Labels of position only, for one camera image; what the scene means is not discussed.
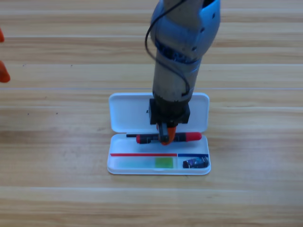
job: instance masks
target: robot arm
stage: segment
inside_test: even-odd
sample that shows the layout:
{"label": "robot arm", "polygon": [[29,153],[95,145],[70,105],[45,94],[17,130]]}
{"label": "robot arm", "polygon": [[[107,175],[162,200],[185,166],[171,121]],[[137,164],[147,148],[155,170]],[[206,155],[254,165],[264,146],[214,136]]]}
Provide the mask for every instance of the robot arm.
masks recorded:
{"label": "robot arm", "polygon": [[220,24],[220,0],[160,0],[149,32],[157,47],[150,124],[159,127],[160,141],[174,139],[176,126],[187,123],[190,101],[203,55]]}

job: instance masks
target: red stripe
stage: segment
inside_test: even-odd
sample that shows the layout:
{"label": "red stripe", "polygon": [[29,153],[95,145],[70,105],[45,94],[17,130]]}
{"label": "red stripe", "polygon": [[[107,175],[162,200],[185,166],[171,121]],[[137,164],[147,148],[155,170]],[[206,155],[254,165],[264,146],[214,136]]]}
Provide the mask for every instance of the red stripe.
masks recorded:
{"label": "red stripe", "polygon": [[146,153],[146,154],[139,154],[139,153],[112,153],[110,154],[113,157],[154,157],[154,156],[161,156],[161,157],[176,157],[177,154],[151,154],[151,153]]}

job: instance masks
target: green eraser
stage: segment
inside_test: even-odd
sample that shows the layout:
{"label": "green eraser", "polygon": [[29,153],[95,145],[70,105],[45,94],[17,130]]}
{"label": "green eraser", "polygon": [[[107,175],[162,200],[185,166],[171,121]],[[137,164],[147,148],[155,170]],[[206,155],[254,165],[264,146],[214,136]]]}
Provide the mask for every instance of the green eraser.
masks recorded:
{"label": "green eraser", "polygon": [[157,157],[156,158],[156,168],[173,168],[172,157]]}

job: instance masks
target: blue stripe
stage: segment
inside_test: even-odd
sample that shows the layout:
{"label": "blue stripe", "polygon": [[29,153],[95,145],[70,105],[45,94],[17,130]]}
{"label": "blue stripe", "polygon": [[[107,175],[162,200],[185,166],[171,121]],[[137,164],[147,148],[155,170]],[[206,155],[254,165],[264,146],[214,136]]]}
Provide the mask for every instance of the blue stripe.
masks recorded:
{"label": "blue stripe", "polygon": [[178,154],[178,157],[208,157],[208,154]]}

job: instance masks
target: red screwdriver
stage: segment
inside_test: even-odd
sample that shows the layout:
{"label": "red screwdriver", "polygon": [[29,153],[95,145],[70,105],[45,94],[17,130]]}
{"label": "red screwdriver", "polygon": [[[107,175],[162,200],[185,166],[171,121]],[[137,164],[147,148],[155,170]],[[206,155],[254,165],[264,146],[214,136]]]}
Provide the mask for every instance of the red screwdriver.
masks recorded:
{"label": "red screwdriver", "polygon": [[[147,144],[147,143],[159,143],[158,134],[138,134],[138,135],[126,135],[127,137],[136,137],[137,143]],[[190,142],[195,140],[200,140],[202,134],[199,132],[179,132],[176,133],[173,142]]]}

